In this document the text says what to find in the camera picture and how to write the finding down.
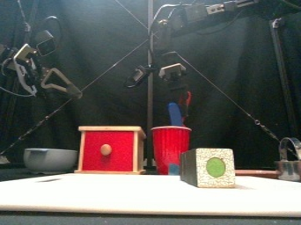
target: metal pole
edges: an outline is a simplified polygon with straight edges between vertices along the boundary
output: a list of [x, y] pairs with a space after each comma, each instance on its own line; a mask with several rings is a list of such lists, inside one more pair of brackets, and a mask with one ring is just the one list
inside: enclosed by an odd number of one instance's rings
[[[154, 19], [154, 1], [149, 0], [149, 30]], [[150, 37], [150, 48], [153, 48], [153, 36]], [[149, 63], [151, 63], [151, 54], [149, 52]], [[147, 167], [153, 166], [153, 74], [149, 76], [149, 89], [147, 89]]]
[[277, 67], [279, 67], [279, 74], [280, 80], [283, 85], [283, 92], [285, 98], [285, 105], [287, 105], [287, 116], [288, 116], [288, 123], [291, 128], [291, 135], [297, 136], [297, 124], [296, 124], [296, 112], [293, 107], [293, 99], [292, 93], [289, 90], [289, 81], [287, 77], [287, 65], [284, 60], [284, 52], [281, 47], [279, 29], [284, 25], [284, 19], [277, 18], [275, 21], [271, 21], [271, 32], [272, 32], [272, 39], [275, 43], [276, 55], [277, 55]]

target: red wooden box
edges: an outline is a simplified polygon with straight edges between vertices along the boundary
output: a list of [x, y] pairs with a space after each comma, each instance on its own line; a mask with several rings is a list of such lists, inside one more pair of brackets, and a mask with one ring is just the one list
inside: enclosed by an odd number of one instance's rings
[[82, 131], [78, 171], [82, 173], [142, 174], [141, 127], [79, 127]]

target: gray bowl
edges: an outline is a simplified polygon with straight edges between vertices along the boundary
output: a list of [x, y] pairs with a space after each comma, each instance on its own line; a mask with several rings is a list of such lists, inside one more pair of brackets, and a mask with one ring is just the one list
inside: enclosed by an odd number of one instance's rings
[[69, 149], [26, 149], [24, 166], [32, 173], [58, 174], [73, 171], [78, 151]]

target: red plastic cup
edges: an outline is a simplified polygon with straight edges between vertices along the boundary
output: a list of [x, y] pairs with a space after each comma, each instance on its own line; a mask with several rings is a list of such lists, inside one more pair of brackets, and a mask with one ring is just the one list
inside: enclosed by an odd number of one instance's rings
[[156, 127], [153, 131], [153, 147], [157, 171], [168, 175], [173, 164], [180, 166], [180, 155], [190, 148], [190, 131], [188, 127]]

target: speckled block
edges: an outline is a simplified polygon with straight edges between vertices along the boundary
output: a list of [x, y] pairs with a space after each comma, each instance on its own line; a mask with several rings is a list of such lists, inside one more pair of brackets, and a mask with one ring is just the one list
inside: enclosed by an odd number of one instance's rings
[[181, 154], [181, 180], [197, 187], [236, 187], [232, 149], [193, 149]]

